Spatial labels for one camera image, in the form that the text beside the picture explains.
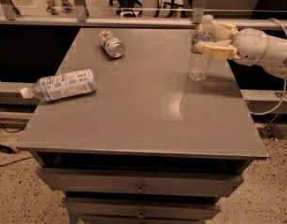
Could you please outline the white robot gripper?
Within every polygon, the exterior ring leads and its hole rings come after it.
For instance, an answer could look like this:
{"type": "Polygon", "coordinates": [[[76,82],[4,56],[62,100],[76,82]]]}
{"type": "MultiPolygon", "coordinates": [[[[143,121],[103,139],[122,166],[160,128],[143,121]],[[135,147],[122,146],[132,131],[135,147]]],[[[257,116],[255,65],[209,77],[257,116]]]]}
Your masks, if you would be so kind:
{"type": "Polygon", "coordinates": [[[219,42],[199,41],[195,45],[199,52],[219,60],[233,59],[235,63],[247,66],[262,60],[268,45],[266,33],[252,28],[238,31],[234,24],[225,22],[215,21],[213,25],[219,42]]]}

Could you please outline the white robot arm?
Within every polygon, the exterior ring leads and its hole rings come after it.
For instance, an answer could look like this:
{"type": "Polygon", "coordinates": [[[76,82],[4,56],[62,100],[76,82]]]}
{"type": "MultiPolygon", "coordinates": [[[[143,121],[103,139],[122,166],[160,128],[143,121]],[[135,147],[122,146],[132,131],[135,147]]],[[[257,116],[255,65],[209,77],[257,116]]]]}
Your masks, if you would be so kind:
{"type": "Polygon", "coordinates": [[[215,42],[198,41],[199,52],[219,60],[261,66],[269,75],[287,79],[287,39],[267,35],[264,31],[213,22],[215,42]]]}

